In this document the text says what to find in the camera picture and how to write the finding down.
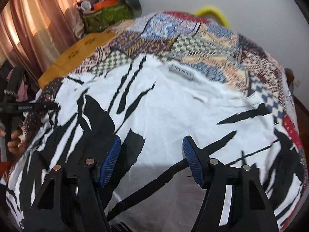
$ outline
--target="patchwork bedspread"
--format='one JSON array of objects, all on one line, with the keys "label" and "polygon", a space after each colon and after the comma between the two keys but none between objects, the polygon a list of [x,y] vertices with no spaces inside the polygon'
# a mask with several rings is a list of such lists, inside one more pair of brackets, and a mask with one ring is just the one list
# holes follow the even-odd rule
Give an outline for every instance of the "patchwork bedspread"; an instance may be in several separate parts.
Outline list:
[{"label": "patchwork bedspread", "polygon": [[[296,145],[305,172],[303,190],[307,187],[305,154],[284,69],[261,47],[219,24],[178,12],[153,13],[136,20],[125,20],[106,32],[119,35],[106,46],[97,48],[74,73],[90,71],[104,75],[117,66],[132,62],[140,53],[150,53],[162,61],[175,59],[209,80],[227,84],[246,96],[256,92]],[[38,102],[54,101],[62,80],[58,78],[47,85]],[[35,133],[44,115],[30,113],[24,123],[24,134],[30,137]],[[289,220],[290,217],[281,224],[281,229],[285,229]]]}]

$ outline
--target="pink curtain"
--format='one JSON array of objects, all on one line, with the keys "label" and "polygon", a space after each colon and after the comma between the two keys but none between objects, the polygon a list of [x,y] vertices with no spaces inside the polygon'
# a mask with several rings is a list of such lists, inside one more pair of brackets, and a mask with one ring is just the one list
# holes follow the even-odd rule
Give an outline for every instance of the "pink curtain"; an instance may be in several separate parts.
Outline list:
[{"label": "pink curtain", "polygon": [[10,0],[0,15],[0,61],[26,68],[35,87],[83,33],[78,0]]}]

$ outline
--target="pile of items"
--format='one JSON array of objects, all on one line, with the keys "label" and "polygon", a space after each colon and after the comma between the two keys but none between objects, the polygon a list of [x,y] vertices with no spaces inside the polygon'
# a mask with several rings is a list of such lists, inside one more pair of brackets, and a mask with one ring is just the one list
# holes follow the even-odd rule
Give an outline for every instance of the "pile of items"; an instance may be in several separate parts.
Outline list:
[{"label": "pile of items", "polygon": [[85,32],[102,32],[124,19],[141,13],[139,0],[81,0],[78,9],[84,21]]}]

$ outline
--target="black and white shirt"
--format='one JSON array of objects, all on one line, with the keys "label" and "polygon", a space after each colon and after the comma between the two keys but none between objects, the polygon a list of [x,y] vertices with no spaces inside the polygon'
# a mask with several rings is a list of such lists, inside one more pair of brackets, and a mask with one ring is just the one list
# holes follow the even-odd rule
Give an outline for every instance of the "black and white shirt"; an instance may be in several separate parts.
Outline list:
[{"label": "black and white shirt", "polygon": [[[205,190],[191,177],[181,145],[191,135],[211,158],[260,169],[260,181],[278,225],[290,216],[302,189],[296,146],[255,93],[245,96],[212,82],[177,61],[140,55],[132,64],[96,77],[64,79],[44,126],[17,163],[7,202],[18,223],[55,164],[71,163],[92,137],[117,134],[122,148],[110,182],[102,190],[110,224],[132,231],[190,231]],[[227,223],[231,186],[221,225]]]}]

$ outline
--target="person's hand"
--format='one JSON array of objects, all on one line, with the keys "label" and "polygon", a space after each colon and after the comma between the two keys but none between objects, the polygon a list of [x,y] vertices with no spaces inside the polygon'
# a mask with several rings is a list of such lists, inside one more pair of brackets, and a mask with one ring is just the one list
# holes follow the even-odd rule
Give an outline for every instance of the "person's hand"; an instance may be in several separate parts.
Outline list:
[{"label": "person's hand", "polygon": [[[7,144],[9,151],[14,155],[15,159],[19,159],[25,152],[25,146],[21,143],[19,136],[22,134],[22,124],[11,134],[11,141]],[[0,137],[5,137],[4,129],[0,128]]]}]

